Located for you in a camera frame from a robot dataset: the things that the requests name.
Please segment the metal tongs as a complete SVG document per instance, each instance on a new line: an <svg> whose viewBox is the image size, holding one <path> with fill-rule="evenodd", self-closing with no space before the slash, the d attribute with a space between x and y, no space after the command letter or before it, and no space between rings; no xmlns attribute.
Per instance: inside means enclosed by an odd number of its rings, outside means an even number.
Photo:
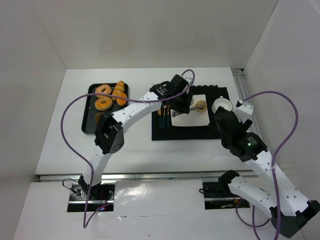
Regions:
<svg viewBox="0 0 320 240"><path fill-rule="evenodd" d="M190 108L189 108L189 112L188 112L188 114L191 112L191 111L196 111L196 107L195 107L195 105L192 105L194 103L194 99L192 98L191 99L191 103L190 103ZM172 117L177 117L177 116L179 116L179 115L182 115L182 114L184 114L183 112L178 112L178 111L176 111L176 110L173 110L172 111L172 113L171 113L171 116Z"/></svg>

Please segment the small tan round bun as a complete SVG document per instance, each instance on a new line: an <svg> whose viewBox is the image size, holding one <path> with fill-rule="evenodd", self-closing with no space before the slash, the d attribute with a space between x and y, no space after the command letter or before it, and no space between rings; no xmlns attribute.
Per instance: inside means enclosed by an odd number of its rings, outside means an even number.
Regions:
<svg viewBox="0 0 320 240"><path fill-rule="evenodd" d="M207 103L204 100L199 100L195 104L195 110L199 113L205 112L207 109Z"/></svg>

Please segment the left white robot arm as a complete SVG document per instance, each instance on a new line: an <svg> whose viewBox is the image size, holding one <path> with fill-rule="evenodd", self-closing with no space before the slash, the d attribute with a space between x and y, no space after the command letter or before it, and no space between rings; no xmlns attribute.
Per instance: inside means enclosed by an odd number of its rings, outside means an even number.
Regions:
<svg viewBox="0 0 320 240"><path fill-rule="evenodd" d="M95 147L89 161L90 167L79 178L78 184L88 199L94 198L101 190L103 172L111 156L125 144L125 133L136 122L145 116L158 111L163 106L182 104L187 106L189 82L176 74L171 81L153 85L149 91L121 110L100 115L95 129Z"/></svg>

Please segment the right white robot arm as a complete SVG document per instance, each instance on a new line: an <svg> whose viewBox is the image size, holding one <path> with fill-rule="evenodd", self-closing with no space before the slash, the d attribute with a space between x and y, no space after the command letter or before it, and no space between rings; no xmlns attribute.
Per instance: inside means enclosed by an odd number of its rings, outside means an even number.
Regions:
<svg viewBox="0 0 320 240"><path fill-rule="evenodd" d="M320 204L303 195L278 165L261 138L248 129L251 120L240 122L235 113L219 107L214 116L221 133L221 144L245 163L265 184L263 191L249 184L239 173L229 170L218 181L235 194L260 209L273 227L285 238L293 237L319 211Z"/></svg>

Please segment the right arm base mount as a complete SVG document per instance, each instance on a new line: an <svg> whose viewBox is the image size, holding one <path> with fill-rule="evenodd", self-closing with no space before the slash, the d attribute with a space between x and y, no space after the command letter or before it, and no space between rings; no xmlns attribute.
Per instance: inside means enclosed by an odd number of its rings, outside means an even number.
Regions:
<svg viewBox="0 0 320 240"><path fill-rule="evenodd" d="M206 210L222 210L249 208L250 204L241 197L233 194L219 182L203 182L199 193L204 197Z"/></svg>

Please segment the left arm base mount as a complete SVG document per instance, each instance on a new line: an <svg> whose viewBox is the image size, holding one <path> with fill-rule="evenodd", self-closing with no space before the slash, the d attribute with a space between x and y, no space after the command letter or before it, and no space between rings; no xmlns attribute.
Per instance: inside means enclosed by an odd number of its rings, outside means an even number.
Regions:
<svg viewBox="0 0 320 240"><path fill-rule="evenodd" d="M69 190L68 213L83 213L87 202L87 211L94 212L113 212L115 187L114 182L100 183L91 188L88 193L88 187L83 189L78 181L70 177L62 181L62 186Z"/></svg>

